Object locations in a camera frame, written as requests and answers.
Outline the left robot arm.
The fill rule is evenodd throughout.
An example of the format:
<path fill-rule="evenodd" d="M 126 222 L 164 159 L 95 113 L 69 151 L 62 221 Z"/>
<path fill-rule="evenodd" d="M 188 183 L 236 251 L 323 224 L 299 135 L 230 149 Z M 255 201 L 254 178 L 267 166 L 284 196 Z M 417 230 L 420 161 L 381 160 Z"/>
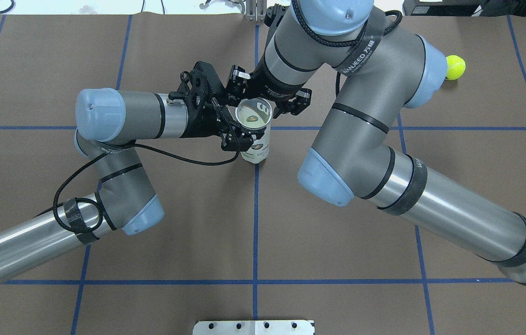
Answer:
<path fill-rule="evenodd" d="M 53 168 L 73 163 L 57 140 L 72 135 L 83 165 L 56 189 L 47 209 L 0 233 L 0 285 L 76 248 L 86 249 L 105 234 L 138 234 L 161 222 L 164 210 L 137 148 L 151 139 L 219 136 L 234 162 L 262 132 L 231 116 L 240 98 L 220 89 L 180 87 L 169 94 L 112 88 L 82 90 L 75 127 L 0 127 L 0 198 L 27 203 L 42 177 L 57 181 Z M 0 208 L 0 219 L 12 215 Z"/>

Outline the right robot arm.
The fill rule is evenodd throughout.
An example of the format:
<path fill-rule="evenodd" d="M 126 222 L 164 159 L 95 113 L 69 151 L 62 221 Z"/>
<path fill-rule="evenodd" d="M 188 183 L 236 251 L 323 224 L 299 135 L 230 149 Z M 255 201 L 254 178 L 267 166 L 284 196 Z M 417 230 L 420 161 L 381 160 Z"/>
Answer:
<path fill-rule="evenodd" d="M 384 141 L 402 108 L 427 103 L 447 76 L 446 57 L 400 26 L 402 13 L 371 0 L 293 0 L 270 7 L 265 51 L 243 98 L 297 115 L 296 98 L 323 65 L 344 75 L 297 179 L 344 207 L 358 197 L 494 264 L 526 286 L 526 217 L 509 211 L 395 151 Z"/>

